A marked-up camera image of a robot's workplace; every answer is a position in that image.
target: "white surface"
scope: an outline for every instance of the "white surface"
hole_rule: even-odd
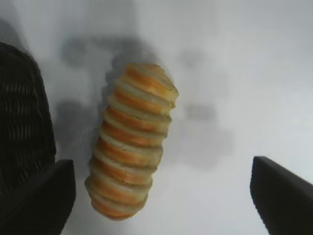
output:
[[[249,194],[252,157],[266,155],[313,182],[312,7],[311,0],[1,0],[0,17],[42,69],[57,157],[75,161],[77,199],[63,234],[266,235]],[[91,208],[83,186],[97,105],[106,73],[113,68],[115,77],[124,62],[151,54],[180,97],[146,207],[111,222]]]

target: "spiral pastry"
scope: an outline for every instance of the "spiral pastry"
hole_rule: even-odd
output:
[[[123,220],[146,203],[179,94],[156,64],[128,64],[115,87],[85,186],[95,210]]]

